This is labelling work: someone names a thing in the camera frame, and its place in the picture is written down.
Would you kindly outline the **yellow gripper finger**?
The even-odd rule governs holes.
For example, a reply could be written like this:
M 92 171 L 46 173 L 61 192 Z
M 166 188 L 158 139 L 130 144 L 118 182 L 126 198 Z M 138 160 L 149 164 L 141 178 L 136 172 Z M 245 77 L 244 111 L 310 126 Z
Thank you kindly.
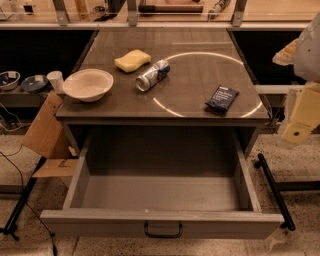
M 308 83 L 296 93 L 296 100 L 281 139 L 301 144 L 320 125 L 320 84 Z
M 272 62 L 281 66 L 293 65 L 297 42 L 298 40 L 294 39 L 283 49 L 277 52 L 272 58 Z

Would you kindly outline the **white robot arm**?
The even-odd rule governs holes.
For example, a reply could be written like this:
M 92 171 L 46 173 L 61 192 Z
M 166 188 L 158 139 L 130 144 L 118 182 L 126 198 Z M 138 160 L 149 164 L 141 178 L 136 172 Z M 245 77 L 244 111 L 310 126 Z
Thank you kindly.
M 292 65 L 294 74 L 306 81 L 296 93 L 296 101 L 281 138 L 290 144 L 301 144 L 320 125 L 320 13 L 300 36 L 277 52 L 275 64 Z

